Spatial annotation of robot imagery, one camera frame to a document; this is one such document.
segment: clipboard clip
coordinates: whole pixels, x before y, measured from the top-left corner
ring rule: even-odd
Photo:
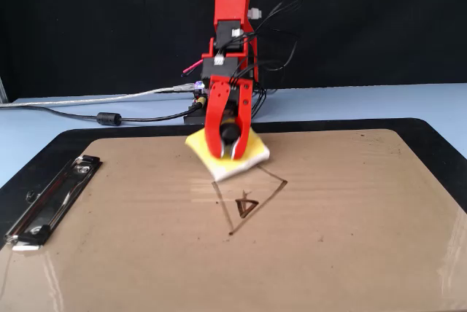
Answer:
[[[5,234],[5,242],[15,251],[37,250],[44,245],[101,164],[98,157],[77,157],[38,195],[28,192],[26,201],[31,205]]]

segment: brown clipboard board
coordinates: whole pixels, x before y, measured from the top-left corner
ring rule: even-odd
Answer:
[[[467,215],[397,133],[261,137],[270,161],[219,184],[183,136],[93,142],[46,246],[0,251],[0,310],[467,308]]]

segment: sponge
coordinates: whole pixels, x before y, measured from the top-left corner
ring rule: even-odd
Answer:
[[[231,159],[230,155],[224,155],[220,159],[213,157],[204,138],[204,129],[189,135],[185,144],[198,155],[216,182],[246,171],[261,161],[269,159],[269,149],[251,128],[247,148],[243,156],[237,160]]]

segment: black background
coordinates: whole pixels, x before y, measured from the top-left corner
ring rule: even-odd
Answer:
[[[279,0],[251,0],[264,12]],[[17,97],[134,93],[186,82],[214,0],[0,0],[0,77]],[[301,34],[273,87],[465,82],[466,0],[304,0],[271,25]],[[260,39],[286,58],[287,39]]]

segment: white cable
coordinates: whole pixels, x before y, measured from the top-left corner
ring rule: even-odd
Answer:
[[[89,103],[109,103],[113,101],[119,101],[121,99],[127,98],[135,98],[140,97],[142,95],[150,95],[153,93],[162,93],[162,92],[171,92],[171,91],[193,91],[195,89],[194,84],[184,84],[178,85],[174,87],[165,87],[165,88],[158,88],[151,91],[134,93],[131,95],[118,95],[116,97],[108,97],[108,98],[92,98],[92,99],[77,99],[73,101],[49,101],[49,102],[27,102],[27,103],[5,103],[0,104],[1,107],[8,107],[8,106],[42,106],[42,105],[61,105],[61,104],[89,104]]]

